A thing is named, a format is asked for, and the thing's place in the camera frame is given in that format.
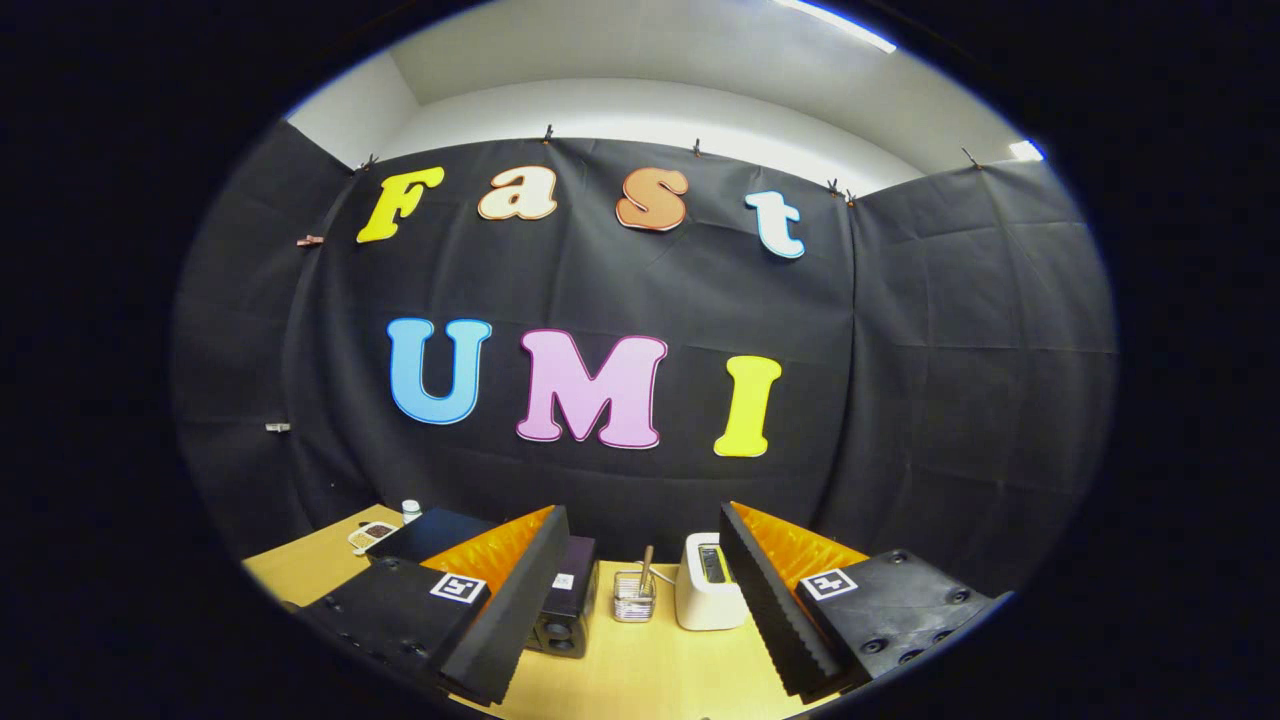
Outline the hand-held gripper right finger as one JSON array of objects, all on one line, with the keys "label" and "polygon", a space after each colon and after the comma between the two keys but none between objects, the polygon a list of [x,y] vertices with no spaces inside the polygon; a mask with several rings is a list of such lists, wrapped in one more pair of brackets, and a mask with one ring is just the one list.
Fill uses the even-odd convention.
[{"label": "hand-held gripper right finger", "polygon": [[719,511],[730,573],[787,694],[869,692],[933,659],[1011,601],[920,555],[865,555],[739,502]]}]

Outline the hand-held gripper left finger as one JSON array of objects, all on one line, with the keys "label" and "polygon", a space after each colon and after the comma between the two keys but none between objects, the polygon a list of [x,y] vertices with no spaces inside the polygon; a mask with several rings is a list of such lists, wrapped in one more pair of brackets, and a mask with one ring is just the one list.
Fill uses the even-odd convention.
[{"label": "hand-held gripper left finger", "polygon": [[433,509],[379,538],[364,570],[298,618],[384,676],[499,703],[568,537],[561,505],[499,525]]}]

